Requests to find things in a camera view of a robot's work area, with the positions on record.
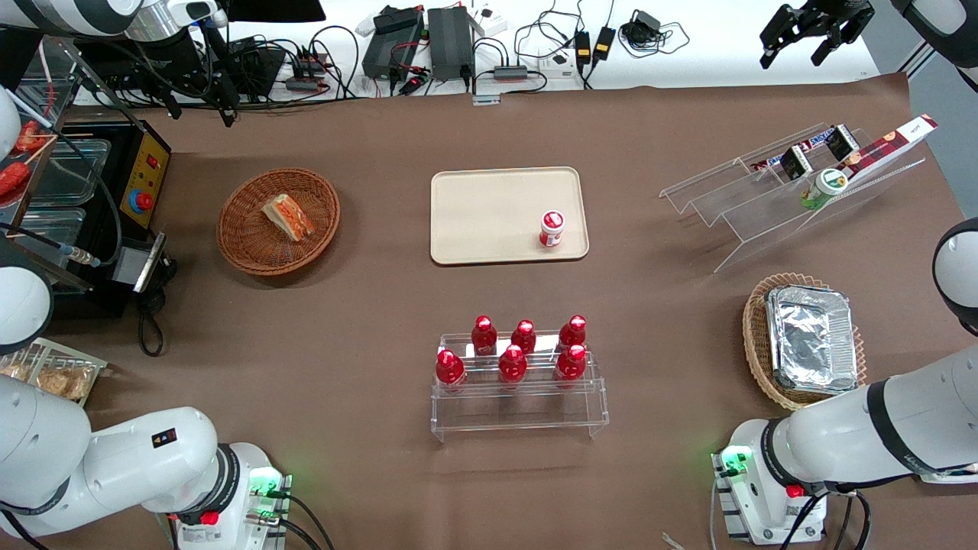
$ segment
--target bread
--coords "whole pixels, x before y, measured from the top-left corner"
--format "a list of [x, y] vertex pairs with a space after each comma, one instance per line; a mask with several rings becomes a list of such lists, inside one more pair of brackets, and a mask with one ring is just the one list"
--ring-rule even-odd
[[293, 241], [301, 241], [308, 235], [316, 231], [309, 216], [302, 211], [302, 208], [285, 193], [275, 197], [261, 208], [272, 223], [279, 226], [279, 229], [286, 232]]

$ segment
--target red plastic bottle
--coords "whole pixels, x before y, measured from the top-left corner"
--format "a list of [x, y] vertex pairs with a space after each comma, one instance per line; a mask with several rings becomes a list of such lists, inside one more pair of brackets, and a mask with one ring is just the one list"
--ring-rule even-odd
[[560, 354], [554, 370], [555, 380], [577, 380], [584, 376], [588, 368], [587, 351], [580, 344], [575, 344]]
[[537, 333], [533, 329], [533, 321], [523, 319], [512, 331], [510, 344], [518, 345], [524, 355], [529, 355], [537, 348]]
[[583, 315], [574, 315], [567, 321], [567, 324], [560, 329], [558, 350], [565, 350], [572, 345], [584, 345], [585, 328], [587, 320]]
[[461, 386], [466, 382], [466, 365], [451, 349], [438, 352], [434, 373], [439, 382], [448, 386]]
[[475, 328], [472, 329], [472, 347], [476, 355], [495, 355], [496, 354], [496, 327], [492, 326], [492, 320], [485, 315], [480, 315], [475, 319]]
[[499, 357], [499, 381], [519, 382], [526, 376], [526, 357], [518, 345], [511, 344]]

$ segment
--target black box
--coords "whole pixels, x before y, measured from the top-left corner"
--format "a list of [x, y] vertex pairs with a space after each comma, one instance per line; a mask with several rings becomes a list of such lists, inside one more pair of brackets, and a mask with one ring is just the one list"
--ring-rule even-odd
[[[361, 67], [364, 74], [369, 78], [389, 79], [391, 69], [394, 69], [397, 80], [407, 80], [408, 70], [391, 63], [390, 51], [398, 44], [417, 43], [422, 39], [424, 29], [424, 17], [422, 12], [415, 11], [415, 23], [411, 26], [395, 30], [393, 32], [374, 33], [367, 52], [364, 54], [364, 61]], [[418, 46], [406, 46], [394, 51], [394, 61], [403, 65], [410, 65], [415, 59], [415, 51]]]
[[812, 171], [812, 164], [808, 162], [801, 147], [792, 145], [784, 156], [781, 157], [781, 169], [794, 181]]
[[847, 157], [859, 150], [859, 142], [856, 141], [845, 124], [832, 126], [832, 129], [835, 131], [828, 134], [828, 137], [825, 138], [825, 144], [832, 151], [832, 156], [836, 160], [846, 160]]
[[475, 66], [472, 33], [466, 8], [428, 10], [428, 34], [431, 45], [431, 74], [436, 80], [462, 78], [463, 69], [472, 75]]

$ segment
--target brown mat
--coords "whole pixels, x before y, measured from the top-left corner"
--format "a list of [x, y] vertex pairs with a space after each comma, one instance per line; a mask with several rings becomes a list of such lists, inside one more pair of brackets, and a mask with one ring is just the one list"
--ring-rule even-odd
[[[662, 531], [690, 550], [707, 548], [709, 452], [740, 422], [784, 414], [744, 359], [740, 314], [754, 285], [782, 271], [823, 279], [852, 301], [869, 380], [907, 372], [973, 344], [930, 275], [938, 239], [961, 215], [928, 153], [911, 178], [816, 228], [817, 239], [712, 275], [729, 242], [656, 197], [817, 122], [844, 121], [875, 137], [910, 118], [901, 76], [505, 96], [480, 108], [465, 96], [362, 101], [243, 114], [230, 130], [206, 113], [179, 121], [152, 114], [179, 153], [155, 220], [182, 263], [159, 317], [169, 352], [144, 357], [131, 315], [63, 324], [46, 336], [121, 365], [89, 401], [96, 428], [196, 406], [222, 440], [256, 443], [295, 474], [296, 495], [319, 511], [339, 550], [656, 549], [666, 548]], [[293, 165], [337, 188], [335, 240], [287, 280], [235, 272], [214, 243], [218, 210], [254, 174]], [[436, 172], [560, 165], [581, 174], [587, 257], [431, 261]], [[536, 431], [439, 444], [428, 430], [434, 346], [480, 313], [501, 327], [528, 317], [542, 328], [587, 315], [610, 426], [594, 440], [585, 431]], [[974, 492], [910, 480], [867, 491], [872, 546], [973, 547]], [[843, 507], [830, 508], [834, 536]], [[747, 547], [727, 540], [722, 524], [723, 548]], [[854, 513], [851, 539], [860, 525]], [[59, 550], [167, 547], [138, 508], [47, 542]]]

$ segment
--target red knob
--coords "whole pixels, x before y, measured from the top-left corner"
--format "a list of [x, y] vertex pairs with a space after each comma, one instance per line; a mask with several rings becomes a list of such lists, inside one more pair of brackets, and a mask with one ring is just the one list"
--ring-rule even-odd
[[805, 487], [801, 485], [789, 485], [784, 488], [784, 492], [788, 493], [788, 498], [798, 498], [799, 496], [805, 496]]
[[152, 209], [153, 195], [150, 195], [145, 191], [141, 191], [139, 194], [136, 195], [136, 206], [138, 206], [139, 209], [142, 211]]
[[216, 526], [217, 520], [220, 519], [220, 514], [217, 512], [204, 512], [200, 514], [200, 522], [206, 526]]

